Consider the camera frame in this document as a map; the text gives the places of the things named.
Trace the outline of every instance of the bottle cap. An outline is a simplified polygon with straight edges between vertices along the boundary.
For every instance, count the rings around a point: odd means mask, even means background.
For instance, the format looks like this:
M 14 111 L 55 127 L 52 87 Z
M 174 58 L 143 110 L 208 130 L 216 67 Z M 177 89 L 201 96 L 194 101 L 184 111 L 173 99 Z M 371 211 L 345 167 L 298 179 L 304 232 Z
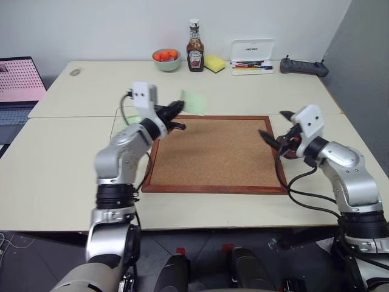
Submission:
M 196 18 L 189 20 L 189 23 L 191 27 L 199 27 L 199 20 Z

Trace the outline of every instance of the yellow sponge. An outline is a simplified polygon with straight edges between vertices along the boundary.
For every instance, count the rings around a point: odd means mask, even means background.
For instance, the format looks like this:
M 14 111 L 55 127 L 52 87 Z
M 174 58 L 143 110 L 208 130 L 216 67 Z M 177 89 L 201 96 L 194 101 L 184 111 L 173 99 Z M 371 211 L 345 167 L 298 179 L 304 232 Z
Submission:
M 204 66 L 209 70 L 217 73 L 220 70 L 225 68 L 225 61 L 218 58 L 217 56 L 205 56 L 204 58 Z

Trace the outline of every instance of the wooden frame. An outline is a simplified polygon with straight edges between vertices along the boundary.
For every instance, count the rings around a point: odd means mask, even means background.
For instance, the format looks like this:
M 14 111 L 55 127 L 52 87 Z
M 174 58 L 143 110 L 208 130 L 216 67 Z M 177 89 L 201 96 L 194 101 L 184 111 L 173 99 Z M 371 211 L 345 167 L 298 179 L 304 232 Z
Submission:
M 269 116 L 177 116 L 176 119 L 213 119 L 213 120 L 263 120 L 266 125 L 266 131 L 273 134 L 273 129 L 270 124 Z M 159 140 L 154 141 L 151 149 L 151 159 L 155 161 L 159 146 Z M 272 154 L 277 157 L 276 149 L 272 148 Z M 268 186 L 182 186 L 182 185 L 153 185 L 150 184 L 153 175 L 153 169 L 147 176 L 143 186 L 142 192 L 148 193 L 245 193 L 245 194 L 272 194 L 285 195 L 286 189 L 283 186 L 268 187 Z M 286 184 L 286 178 L 280 165 L 280 175 L 283 182 Z

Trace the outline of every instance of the laptop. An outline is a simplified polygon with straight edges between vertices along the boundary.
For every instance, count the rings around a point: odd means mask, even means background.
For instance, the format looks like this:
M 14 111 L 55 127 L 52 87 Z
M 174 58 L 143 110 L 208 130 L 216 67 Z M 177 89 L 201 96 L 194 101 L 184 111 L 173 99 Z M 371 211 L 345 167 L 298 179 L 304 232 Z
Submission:
M 31 57 L 0 58 L 0 145 L 12 142 L 45 93 Z

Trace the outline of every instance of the laptop screen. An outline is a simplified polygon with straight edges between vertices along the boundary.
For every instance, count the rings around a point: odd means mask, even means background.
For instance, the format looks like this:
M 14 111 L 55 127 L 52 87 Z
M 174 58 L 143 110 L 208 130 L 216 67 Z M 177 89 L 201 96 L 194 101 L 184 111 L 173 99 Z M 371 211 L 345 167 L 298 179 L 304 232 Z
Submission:
M 0 103 L 37 102 L 45 93 L 30 57 L 0 59 Z

